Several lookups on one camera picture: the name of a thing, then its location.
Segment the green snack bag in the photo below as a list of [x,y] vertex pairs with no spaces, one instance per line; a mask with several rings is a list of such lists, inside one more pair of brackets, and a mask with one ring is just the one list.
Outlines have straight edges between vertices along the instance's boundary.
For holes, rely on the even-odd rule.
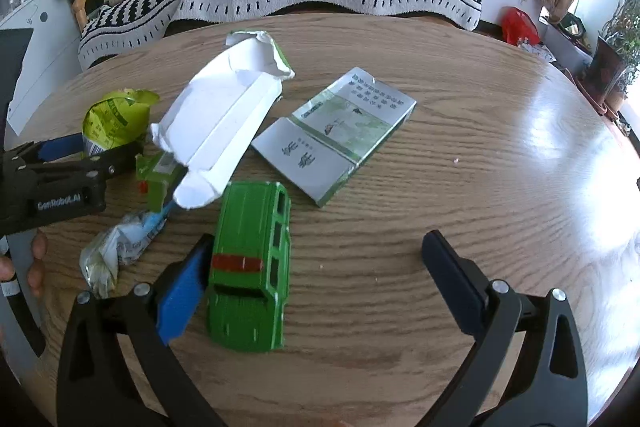
[[134,140],[144,140],[149,110],[160,100],[153,91],[121,89],[94,103],[82,121],[84,154],[92,156]]

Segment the toy car window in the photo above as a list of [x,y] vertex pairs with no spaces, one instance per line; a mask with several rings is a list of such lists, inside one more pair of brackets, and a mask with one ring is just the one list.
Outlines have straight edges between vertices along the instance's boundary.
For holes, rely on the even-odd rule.
[[229,297],[265,299],[264,294],[260,290],[253,288],[234,288],[233,286],[214,284],[213,291],[220,295],[227,295]]
[[280,237],[282,236],[282,225],[279,222],[275,222],[273,225],[273,246],[275,248],[280,247]]
[[269,275],[269,282],[271,286],[274,288],[278,287],[278,266],[280,265],[279,261],[275,258],[271,258],[271,273]]
[[284,192],[278,192],[278,213],[284,216],[285,197]]

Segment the white paper box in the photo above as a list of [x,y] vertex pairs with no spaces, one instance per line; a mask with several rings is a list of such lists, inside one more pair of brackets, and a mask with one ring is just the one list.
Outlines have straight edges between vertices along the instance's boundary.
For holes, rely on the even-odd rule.
[[232,47],[191,79],[160,123],[151,124],[154,143],[189,169],[174,191],[182,208],[222,195],[282,81],[294,76],[267,32],[232,33],[226,44]]

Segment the finger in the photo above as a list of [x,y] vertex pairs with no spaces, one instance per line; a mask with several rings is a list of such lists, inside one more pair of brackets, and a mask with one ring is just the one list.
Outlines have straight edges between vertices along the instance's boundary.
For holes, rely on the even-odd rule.
[[11,259],[0,257],[0,281],[10,281],[14,273],[14,263],[11,262]]
[[47,248],[49,248],[47,235],[41,230],[38,230],[31,241],[31,253],[33,253],[34,258],[42,259],[47,253]]
[[38,296],[37,294],[41,293],[40,290],[44,285],[44,263],[40,259],[34,259],[27,274],[27,283],[34,295]]

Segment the wooden table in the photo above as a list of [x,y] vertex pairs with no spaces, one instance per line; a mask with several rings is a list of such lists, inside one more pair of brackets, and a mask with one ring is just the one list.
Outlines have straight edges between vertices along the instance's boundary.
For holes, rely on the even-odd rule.
[[[280,180],[292,197],[286,347],[266,355],[215,346],[204,306],[172,343],[186,372],[231,427],[413,426],[472,344],[420,261],[422,236],[440,229],[487,276],[546,295],[563,288],[574,309],[593,417],[640,345],[640,195],[610,132],[553,67],[483,36],[424,21],[344,14],[268,17],[210,26],[108,60],[51,95],[24,139],[77,132],[112,89],[153,89],[158,121],[236,28],[271,32],[296,71],[264,126],[353,66],[414,97],[412,119],[327,206],[250,150],[234,179]],[[99,216],[49,227],[49,348],[31,387],[49,414],[57,357],[76,294],[79,252],[100,230],[141,208],[132,176],[110,182]],[[219,203],[176,212],[142,259],[120,272],[118,293],[154,281],[214,229]],[[132,359],[130,344],[124,343]],[[136,361],[145,400],[156,407]],[[497,400],[500,375],[487,405]]]

